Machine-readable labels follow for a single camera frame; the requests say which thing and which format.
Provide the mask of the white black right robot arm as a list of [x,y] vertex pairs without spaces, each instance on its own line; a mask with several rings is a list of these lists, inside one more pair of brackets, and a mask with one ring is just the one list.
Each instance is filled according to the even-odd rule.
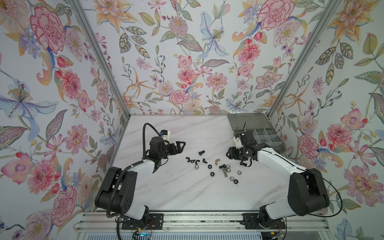
[[327,208],[330,204],[325,180],[317,169],[304,169],[276,152],[270,145],[259,143],[252,132],[236,134],[234,147],[226,156],[231,160],[260,162],[289,183],[284,199],[260,207],[261,225],[291,216],[306,216]]

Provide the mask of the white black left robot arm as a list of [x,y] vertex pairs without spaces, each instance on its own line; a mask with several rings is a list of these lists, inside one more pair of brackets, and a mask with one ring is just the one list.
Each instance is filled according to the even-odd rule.
[[185,142],[170,143],[165,137],[153,137],[142,160],[124,169],[111,167],[107,171],[95,198],[95,207],[105,210],[108,218],[147,221],[148,207],[134,200],[136,184],[155,173],[162,166],[162,160],[181,154],[185,145]]

